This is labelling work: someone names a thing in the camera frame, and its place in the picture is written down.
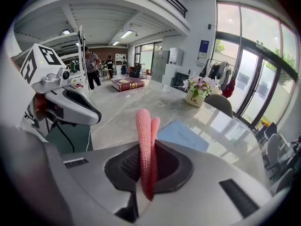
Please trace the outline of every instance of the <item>book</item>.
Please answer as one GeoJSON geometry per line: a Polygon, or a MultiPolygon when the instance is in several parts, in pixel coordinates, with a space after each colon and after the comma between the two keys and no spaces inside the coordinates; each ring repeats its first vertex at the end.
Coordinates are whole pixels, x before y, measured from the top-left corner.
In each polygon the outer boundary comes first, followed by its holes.
{"type": "Polygon", "coordinates": [[[209,143],[194,133],[185,124],[175,120],[157,133],[158,140],[176,143],[197,151],[206,152],[209,143]]]}
{"type": "Polygon", "coordinates": [[[143,87],[144,85],[145,85],[144,81],[137,78],[126,78],[126,79],[112,81],[112,86],[119,92],[128,89],[143,87]]]}

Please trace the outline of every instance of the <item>person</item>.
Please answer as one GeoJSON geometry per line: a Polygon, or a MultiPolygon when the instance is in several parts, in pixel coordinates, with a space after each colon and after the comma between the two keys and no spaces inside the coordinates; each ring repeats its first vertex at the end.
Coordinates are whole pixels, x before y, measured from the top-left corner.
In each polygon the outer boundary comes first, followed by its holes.
{"type": "Polygon", "coordinates": [[[126,57],[123,56],[123,61],[122,61],[122,74],[126,74],[127,73],[127,60],[126,57]]]}
{"type": "Polygon", "coordinates": [[[94,83],[96,82],[97,86],[100,86],[100,80],[99,80],[99,73],[97,65],[100,64],[100,59],[98,56],[90,52],[89,49],[85,46],[85,57],[86,57],[86,69],[87,69],[87,75],[88,75],[88,81],[90,89],[94,89],[94,83]]]}
{"type": "Polygon", "coordinates": [[[111,79],[113,79],[113,65],[114,65],[114,61],[111,57],[111,55],[108,56],[108,59],[106,60],[105,62],[108,66],[108,70],[109,70],[109,73],[110,73],[110,77],[111,79]]]}

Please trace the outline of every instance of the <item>white robot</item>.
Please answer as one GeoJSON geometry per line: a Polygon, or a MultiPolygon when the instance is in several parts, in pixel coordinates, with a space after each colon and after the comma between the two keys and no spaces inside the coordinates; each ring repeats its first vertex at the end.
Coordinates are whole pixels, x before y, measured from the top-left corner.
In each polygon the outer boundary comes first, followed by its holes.
{"type": "MultiPolygon", "coordinates": [[[[100,121],[89,97],[69,86],[69,70],[51,48],[35,44],[20,73],[34,93],[24,92],[29,109],[19,107],[38,124],[100,121]]],[[[0,137],[8,178],[32,212],[52,225],[255,225],[280,200],[272,202],[259,182],[219,157],[156,141],[158,181],[139,215],[138,142],[60,155],[25,130],[1,127],[0,137]]]]}

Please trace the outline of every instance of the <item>red book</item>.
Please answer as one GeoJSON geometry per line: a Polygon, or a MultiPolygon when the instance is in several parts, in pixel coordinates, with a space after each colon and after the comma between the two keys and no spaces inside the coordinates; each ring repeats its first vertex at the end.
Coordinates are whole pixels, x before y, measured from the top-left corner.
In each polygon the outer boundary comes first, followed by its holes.
{"type": "Polygon", "coordinates": [[[112,81],[112,86],[119,92],[128,89],[143,87],[144,85],[145,85],[144,81],[137,78],[126,78],[126,79],[112,81]]]}

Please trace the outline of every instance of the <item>marble tabletop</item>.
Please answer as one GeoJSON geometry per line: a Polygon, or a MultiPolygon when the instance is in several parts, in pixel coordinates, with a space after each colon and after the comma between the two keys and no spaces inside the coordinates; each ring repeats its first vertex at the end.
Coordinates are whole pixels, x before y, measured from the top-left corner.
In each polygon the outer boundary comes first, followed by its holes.
{"type": "Polygon", "coordinates": [[[253,132],[236,118],[203,103],[200,108],[184,101],[185,93],[150,80],[145,86],[118,92],[111,84],[89,92],[101,121],[91,126],[94,150],[138,140],[135,112],[145,108],[161,120],[160,128],[180,120],[208,142],[208,153],[223,158],[267,185],[261,151],[253,132]]]}

